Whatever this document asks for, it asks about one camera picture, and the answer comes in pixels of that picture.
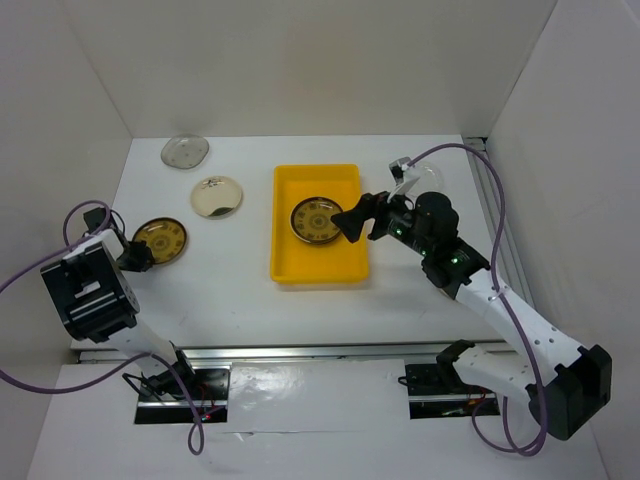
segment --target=white backdrop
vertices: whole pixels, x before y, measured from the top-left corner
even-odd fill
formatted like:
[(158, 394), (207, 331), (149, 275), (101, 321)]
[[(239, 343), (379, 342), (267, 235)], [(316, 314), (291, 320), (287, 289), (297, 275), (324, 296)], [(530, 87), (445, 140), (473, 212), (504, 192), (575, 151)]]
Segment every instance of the white backdrop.
[(62, 0), (134, 137), (487, 134), (555, 0)]
[[(73, 205), (113, 199), (131, 137), (56, 2), (0, 2), (0, 71), (4, 281), (62, 247), (62, 220)], [(70, 338), (40, 275), (7, 290), (0, 312), (0, 366), (55, 385)], [(0, 399), (0, 478), (22, 479), (49, 397), (0, 382)]]

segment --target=white panel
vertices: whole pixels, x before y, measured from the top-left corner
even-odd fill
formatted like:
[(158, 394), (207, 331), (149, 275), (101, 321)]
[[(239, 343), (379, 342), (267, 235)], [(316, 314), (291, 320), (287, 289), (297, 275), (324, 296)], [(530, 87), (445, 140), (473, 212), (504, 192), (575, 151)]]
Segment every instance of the white panel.
[(63, 0), (136, 137), (486, 134), (555, 0)]
[[(188, 231), (184, 255), (174, 263), (127, 274), (139, 318), (160, 336), (198, 347), (500, 338), (433, 287), (420, 255), (390, 237), (369, 242), (370, 278), (360, 284), (281, 286), (269, 277), (277, 165), (353, 163), (362, 192), (377, 193), (394, 186), (389, 162), (460, 136), (209, 138), (207, 159), (187, 171), (162, 163), (166, 141), (134, 140), (114, 201), (132, 232), (159, 216), (175, 217)], [(461, 236), (488, 256), (491, 241), (465, 152), (438, 152), (430, 161), (460, 215)], [(211, 175), (228, 175), (244, 190), (227, 218), (203, 218), (189, 205), (193, 186)]]
[(228, 423), (254, 433), (393, 428), (409, 421), (404, 375), (402, 359), (234, 363)]
[[(68, 365), (59, 386), (77, 385), (112, 366)], [(363, 402), (378, 391), (359, 393)], [(353, 479), (606, 480), (589, 426), (568, 442), (549, 439), (530, 460), (496, 453), (473, 433), (469, 418), (410, 420), (394, 428), (286, 434), (218, 434), (205, 426), (199, 457), (186, 447), (188, 425), (134, 425), (135, 393), (116, 375), (52, 400), (29, 480)], [(323, 397), (317, 409), (331, 408)], [(499, 417), (479, 419), (502, 441)]]
[[(4, 281), (62, 246), (61, 223), (74, 204), (113, 199), (131, 137), (56, 2), (1, 2), (0, 62)], [(70, 338), (40, 276), (5, 292), (0, 312), (0, 365), (52, 386)], [(4, 383), (0, 398), (0, 478), (24, 478), (49, 398)]]
[(640, 470), (638, 112), (627, 6), (560, 0), (489, 139), (536, 305), (613, 356), (612, 401), (593, 424), (615, 480)]

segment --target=plastic tray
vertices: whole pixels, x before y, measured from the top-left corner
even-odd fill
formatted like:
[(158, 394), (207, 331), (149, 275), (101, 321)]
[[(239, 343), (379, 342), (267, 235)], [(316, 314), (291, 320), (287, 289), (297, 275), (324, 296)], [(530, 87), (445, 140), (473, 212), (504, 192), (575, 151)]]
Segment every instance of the plastic tray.
[(360, 199), (360, 175), (356, 165), (280, 165), (273, 182), (273, 230), (271, 279), (274, 282), (354, 283), (367, 278), (365, 235), (349, 243), (340, 235), (331, 243), (311, 245), (293, 233), (291, 212), (309, 197), (326, 197), (343, 210)]

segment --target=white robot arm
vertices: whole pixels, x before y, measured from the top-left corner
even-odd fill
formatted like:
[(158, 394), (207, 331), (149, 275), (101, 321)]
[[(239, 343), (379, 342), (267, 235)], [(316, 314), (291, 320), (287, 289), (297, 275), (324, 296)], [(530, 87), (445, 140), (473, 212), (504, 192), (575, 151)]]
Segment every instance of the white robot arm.
[(587, 350), (551, 325), (497, 277), (489, 262), (458, 237), (458, 214), (438, 192), (418, 196), (413, 208), (404, 195), (415, 183), (408, 159), (390, 165), (395, 189), (364, 194), (333, 223), (347, 240), (360, 238), (364, 222), (374, 219), (368, 238), (389, 235), (422, 256), (422, 269), (433, 285), (484, 318), (519, 354), (493, 355), (468, 341), (458, 341), (438, 356), (438, 371), (448, 386), (479, 385), (528, 405), (540, 423), (540, 393), (529, 354), (502, 298), (514, 310), (540, 370), (552, 436), (566, 440), (609, 402), (611, 357), (600, 346)]
[[(101, 224), (104, 216), (102, 208), (85, 214), (89, 229)], [(173, 366), (190, 389), (195, 381), (191, 365), (171, 342), (136, 318), (140, 307), (121, 271), (146, 271), (152, 265), (148, 247), (128, 242), (110, 223), (109, 228), (40, 272), (60, 319), (73, 338), (105, 343), (129, 358), (141, 353), (158, 356)], [(151, 355), (136, 360), (148, 393), (182, 398), (175, 378)]]

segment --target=white table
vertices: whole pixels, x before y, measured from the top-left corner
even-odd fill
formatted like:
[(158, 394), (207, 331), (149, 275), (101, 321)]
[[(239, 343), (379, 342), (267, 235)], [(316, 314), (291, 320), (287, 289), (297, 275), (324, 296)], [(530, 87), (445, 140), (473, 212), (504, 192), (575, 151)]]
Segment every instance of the white table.
[[(339, 381), (340, 376), (348, 373), (340, 362), (334, 364), (335, 378)], [(62, 368), (57, 386), (78, 385), (111, 368), (113, 365), (67, 365)], [(395, 382), (397, 369), (392, 370), (380, 371), (379, 378), (390, 376), (384, 385), (395, 391), (402, 387)], [(324, 386), (316, 388), (331, 392), (333, 378), (325, 376)], [(322, 383), (321, 378), (316, 377), (316, 381)], [(367, 384), (380, 386), (380, 382), (364, 382), (358, 384), (361, 387), (358, 391), (342, 391), (343, 397), (356, 395), (361, 408), (345, 412), (349, 408), (346, 404), (353, 402), (331, 402), (326, 396), (317, 396), (313, 405), (305, 405), (305, 411), (348, 419), (347, 413), (359, 417), (361, 409), (368, 408), (368, 402), (362, 399), (384, 397), (390, 410), (402, 400), (398, 392), (366, 389)], [(400, 393), (406, 398), (406, 392)], [(278, 396), (272, 398), (271, 407), (277, 408), (278, 402), (290, 407), (280, 400)], [(119, 375), (82, 392), (54, 396), (29, 480), (607, 478), (589, 425), (568, 442), (550, 438), (540, 455), (525, 460), (490, 450), (472, 431), (469, 418), (409, 420), (407, 415), (393, 424), (388, 421), (361, 424), (356, 418), (346, 424), (334, 424), (333, 431), (301, 428), (299, 433), (221, 433), (234, 431), (229, 423), (207, 425), (205, 451), (193, 457), (186, 447), (188, 425), (134, 425), (135, 405), (135, 393)], [(271, 421), (271, 417), (262, 419)], [(379, 416), (376, 420), (385, 419)], [(482, 417), (479, 422), (486, 435), (503, 442), (499, 417)], [(514, 422), (514, 435), (521, 440), (518, 425)]]
[[(362, 191), (389, 190), (388, 164), (458, 135), (209, 138), (198, 167), (164, 165), (167, 139), (136, 139), (114, 208), (128, 234), (155, 217), (181, 221), (189, 233), (174, 264), (127, 274), (140, 300), (140, 318), (181, 347), (370, 344), (490, 340), (498, 335), (465, 307), (438, 292), (420, 257), (399, 242), (369, 242), (370, 278), (361, 285), (283, 288), (269, 277), (273, 169), (282, 164), (354, 163)], [(444, 193), (460, 215), (460, 234), (489, 256), (490, 237), (465, 152), (448, 150), (429, 161), (444, 177)], [(240, 208), (223, 219), (191, 210), (192, 187), (227, 175), (244, 189)], [(73, 342), (74, 348), (95, 348)]]

